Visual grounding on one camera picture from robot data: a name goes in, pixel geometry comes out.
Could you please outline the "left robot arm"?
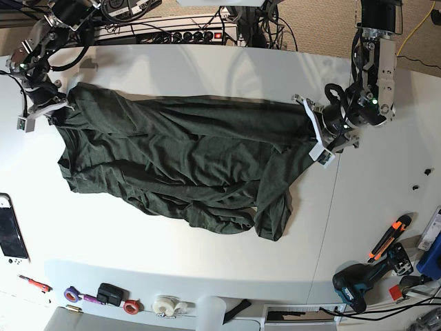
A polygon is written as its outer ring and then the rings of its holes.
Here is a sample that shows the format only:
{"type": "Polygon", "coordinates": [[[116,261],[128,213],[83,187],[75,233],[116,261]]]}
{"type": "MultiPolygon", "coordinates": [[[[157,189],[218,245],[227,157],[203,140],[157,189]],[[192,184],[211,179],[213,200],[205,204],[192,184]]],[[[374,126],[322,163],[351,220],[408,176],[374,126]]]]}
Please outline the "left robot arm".
{"type": "Polygon", "coordinates": [[[379,128],[393,120],[396,71],[394,35],[402,34],[401,1],[361,1],[351,47],[351,84],[325,86],[328,105],[293,96],[311,119],[316,144],[310,156],[331,159],[347,146],[357,146],[356,131],[379,128]]]}

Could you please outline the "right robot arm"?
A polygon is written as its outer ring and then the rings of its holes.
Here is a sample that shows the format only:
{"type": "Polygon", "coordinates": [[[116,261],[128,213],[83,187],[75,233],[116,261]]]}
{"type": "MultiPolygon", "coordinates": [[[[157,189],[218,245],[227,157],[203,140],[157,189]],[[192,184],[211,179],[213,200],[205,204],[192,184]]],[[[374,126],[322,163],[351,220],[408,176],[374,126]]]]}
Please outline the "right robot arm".
{"type": "Polygon", "coordinates": [[[28,37],[8,57],[1,75],[11,77],[20,87],[23,111],[17,120],[19,130],[32,132],[37,118],[69,106],[61,82],[52,81],[49,72],[66,71],[82,59],[94,38],[92,16],[102,4],[102,1],[50,1],[49,12],[35,23],[28,37]],[[67,65],[51,66],[50,57],[77,36],[83,44],[80,55],[67,65]]]}

